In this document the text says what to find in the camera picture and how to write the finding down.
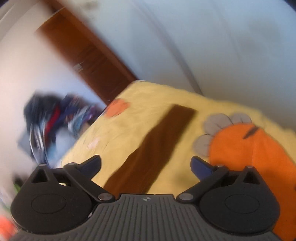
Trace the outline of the brown knit sweater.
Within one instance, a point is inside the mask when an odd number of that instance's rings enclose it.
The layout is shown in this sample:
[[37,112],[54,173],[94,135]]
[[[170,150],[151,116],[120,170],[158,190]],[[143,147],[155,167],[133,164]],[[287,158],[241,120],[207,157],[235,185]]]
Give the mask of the brown knit sweater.
[[103,188],[116,198],[121,194],[148,193],[195,114],[192,108],[173,105]]

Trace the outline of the pile of clothes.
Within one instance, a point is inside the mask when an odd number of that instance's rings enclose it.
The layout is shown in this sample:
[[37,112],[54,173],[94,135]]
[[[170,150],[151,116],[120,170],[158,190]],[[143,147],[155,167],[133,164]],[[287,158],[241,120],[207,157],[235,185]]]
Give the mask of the pile of clothes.
[[102,113],[98,104],[74,94],[34,93],[23,108],[26,130],[18,146],[37,164],[54,167]]

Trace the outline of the yellow floral bedspread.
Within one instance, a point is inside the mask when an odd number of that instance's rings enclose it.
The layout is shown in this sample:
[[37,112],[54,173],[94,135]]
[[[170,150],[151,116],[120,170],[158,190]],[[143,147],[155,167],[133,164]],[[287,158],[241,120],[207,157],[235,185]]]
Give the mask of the yellow floral bedspread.
[[280,204],[274,233],[295,240],[295,132],[260,111],[144,81],[132,83],[79,137],[62,164],[99,155],[94,182],[121,193],[178,195],[193,186],[192,156],[254,166]]

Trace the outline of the brown wooden door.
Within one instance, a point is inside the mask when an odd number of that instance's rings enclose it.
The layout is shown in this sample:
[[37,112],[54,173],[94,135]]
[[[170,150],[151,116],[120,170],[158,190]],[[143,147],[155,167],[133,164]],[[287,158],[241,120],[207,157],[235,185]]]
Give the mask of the brown wooden door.
[[89,87],[109,105],[136,76],[62,1],[44,1],[53,15],[39,31]]

